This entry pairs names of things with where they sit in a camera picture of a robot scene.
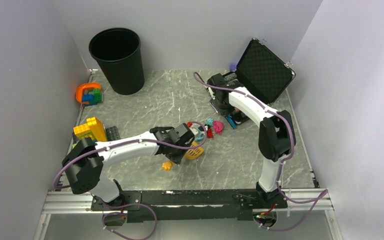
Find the yellow slotted scoop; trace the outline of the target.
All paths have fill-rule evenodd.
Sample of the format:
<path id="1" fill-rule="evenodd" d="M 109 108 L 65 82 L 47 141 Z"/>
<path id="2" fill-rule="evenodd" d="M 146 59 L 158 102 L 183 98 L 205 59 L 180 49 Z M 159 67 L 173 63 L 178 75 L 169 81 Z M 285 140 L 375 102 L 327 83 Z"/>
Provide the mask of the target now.
<path id="1" fill-rule="evenodd" d="M 200 157 L 202 154 L 204 153 L 204 148 L 203 147 L 197 147 L 197 148 L 193 148 L 193 149 L 189 149 L 187 150 L 187 152 L 185 153 L 183 159 L 187 159 L 187 160 L 196 160 L 198 157 Z M 168 160 L 166 162 L 164 162 L 161 166 L 161 168 L 164 170 L 164 171 L 170 171 L 172 169 L 172 167 L 174 165 L 179 165 L 179 164 L 175 164 L 173 163 L 172 161 Z"/>

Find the blue hand brush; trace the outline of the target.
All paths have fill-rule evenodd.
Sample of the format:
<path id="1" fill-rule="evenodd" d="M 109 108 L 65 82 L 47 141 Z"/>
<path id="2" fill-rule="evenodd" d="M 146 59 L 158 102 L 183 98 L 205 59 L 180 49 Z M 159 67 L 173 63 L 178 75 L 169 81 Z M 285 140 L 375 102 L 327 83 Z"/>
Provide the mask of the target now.
<path id="1" fill-rule="evenodd" d="M 229 123 L 229 125 L 232 127 L 232 129 L 236 129 L 236 128 L 237 128 L 235 122 L 232 120 L 232 118 L 231 118 L 230 115 L 227 115 L 227 116 L 225 117 L 225 119 L 227 120 L 227 122 Z"/>

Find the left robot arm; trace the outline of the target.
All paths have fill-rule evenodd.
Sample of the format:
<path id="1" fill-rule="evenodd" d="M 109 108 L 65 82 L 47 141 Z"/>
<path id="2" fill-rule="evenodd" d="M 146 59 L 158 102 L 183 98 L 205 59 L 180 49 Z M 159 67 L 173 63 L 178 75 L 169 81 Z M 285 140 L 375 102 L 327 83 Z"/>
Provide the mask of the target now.
<path id="1" fill-rule="evenodd" d="M 155 155 L 180 164 L 194 139 L 195 133 L 185 123 L 177 127 L 153 127 L 140 135 L 115 141 L 86 137 L 68 153 L 62 166 L 74 195 L 90 193 L 109 209 L 117 210 L 126 198 L 120 184 L 103 174 L 104 169 L 122 161 Z"/>

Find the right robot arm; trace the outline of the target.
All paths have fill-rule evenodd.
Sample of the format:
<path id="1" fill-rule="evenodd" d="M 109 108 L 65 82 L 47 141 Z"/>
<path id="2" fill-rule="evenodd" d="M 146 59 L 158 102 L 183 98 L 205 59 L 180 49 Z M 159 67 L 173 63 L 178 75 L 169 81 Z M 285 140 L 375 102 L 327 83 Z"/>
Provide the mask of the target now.
<path id="1" fill-rule="evenodd" d="M 292 116 L 263 103 L 237 79 L 227 81 L 220 73 L 207 82 L 211 104 L 216 111 L 227 117 L 239 110 L 258 127 L 258 148 L 263 155 L 261 176 L 256 184 L 256 203 L 268 208 L 280 196 L 282 165 L 295 150 L 296 137 Z"/>

